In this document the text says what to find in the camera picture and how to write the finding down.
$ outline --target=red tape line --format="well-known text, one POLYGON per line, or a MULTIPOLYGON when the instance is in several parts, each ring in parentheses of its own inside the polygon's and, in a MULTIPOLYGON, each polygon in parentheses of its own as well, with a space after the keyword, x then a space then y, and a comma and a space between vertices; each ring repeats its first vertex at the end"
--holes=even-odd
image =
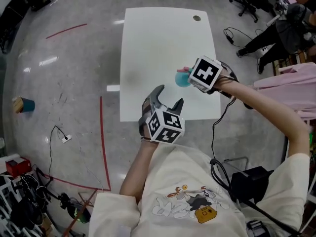
POLYGON ((57 32, 57 33, 55 33, 55 34, 53 34, 53 35, 51 35, 51 36, 48 36, 48 37, 46 37, 46 39, 49 39, 49 38, 51 38, 51 37, 53 37, 53 36, 55 36, 55 35, 57 35, 57 34, 60 34, 60 33, 66 32, 66 31, 69 31, 69 30, 71 30, 71 29, 74 29, 74 28, 77 28, 77 27, 80 27, 80 26, 86 26, 86 25, 87 25, 87 24, 82 24, 82 25, 70 27, 70 28, 68 28, 68 29, 65 29, 65 30, 62 30, 62 31, 60 31, 60 32, 57 32))
POLYGON ((80 185, 80 184, 74 184, 74 183, 71 183, 71 182, 68 182, 68 181, 65 181, 65 180, 62 180, 62 179, 59 179, 59 178, 56 178, 56 177, 53 177, 51 176, 54 180, 57 180, 57 181, 60 181, 60 182, 63 182, 63 183, 66 183, 66 184, 71 184, 71 185, 74 185, 74 186, 77 186, 77 187, 81 187, 81 188, 86 188, 86 189, 91 189, 91 190, 102 190, 101 188, 95 188, 95 187, 89 187, 89 186, 84 186, 84 185, 80 185))
POLYGON ((101 129, 101 144, 102 144, 104 168, 105 168, 105 173, 107 175, 109 189, 111 191, 111 183, 110 183, 109 172, 108 172, 107 157, 105 155, 105 146, 104 146, 102 96, 100 96, 100 129, 101 129))

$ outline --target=red box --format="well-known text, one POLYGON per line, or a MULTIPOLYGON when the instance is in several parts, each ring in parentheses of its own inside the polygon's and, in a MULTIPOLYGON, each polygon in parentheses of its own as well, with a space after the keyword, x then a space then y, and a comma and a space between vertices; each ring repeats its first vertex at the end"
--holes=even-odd
POLYGON ((5 162, 6 171, 13 177, 30 172, 32 170, 31 162, 24 157, 15 158, 5 162))

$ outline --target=white cube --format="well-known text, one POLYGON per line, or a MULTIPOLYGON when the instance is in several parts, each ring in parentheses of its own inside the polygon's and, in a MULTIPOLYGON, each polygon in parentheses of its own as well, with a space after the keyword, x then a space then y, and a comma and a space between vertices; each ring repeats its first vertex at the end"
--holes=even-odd
POLYGON ((213 87, 222 69, 222 66, 216 61, 202 56, 195 64, 188 82, 200 90, 207 92, 213 87))
POLYGON ((146 120, 152 141, 173 144, 184 135, 185 122, 180 116, 156 109, 146 120))

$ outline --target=blue ball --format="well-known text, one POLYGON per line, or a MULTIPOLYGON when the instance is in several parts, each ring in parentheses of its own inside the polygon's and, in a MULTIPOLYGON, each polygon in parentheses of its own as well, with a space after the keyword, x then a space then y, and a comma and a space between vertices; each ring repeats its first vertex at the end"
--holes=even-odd
POLYGON ((188 82, 189 73, 177 72, 175 76, 176 84, 180 87, 188 87, 191 84, 188 82))

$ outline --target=black pants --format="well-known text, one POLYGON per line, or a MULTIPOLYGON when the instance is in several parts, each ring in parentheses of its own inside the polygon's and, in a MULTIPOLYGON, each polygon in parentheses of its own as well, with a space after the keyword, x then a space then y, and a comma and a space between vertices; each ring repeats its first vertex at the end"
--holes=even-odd
POLYGON ((259 48, 272 44, 274 44, 274 46, 260 58, 260 64, 264 66, 275 60, 286 59, 289 56, 289 53, 282 44, 275 25, 269 26, 262 34, 249 42, 245 48, 248 53, 253 53, 259 48))

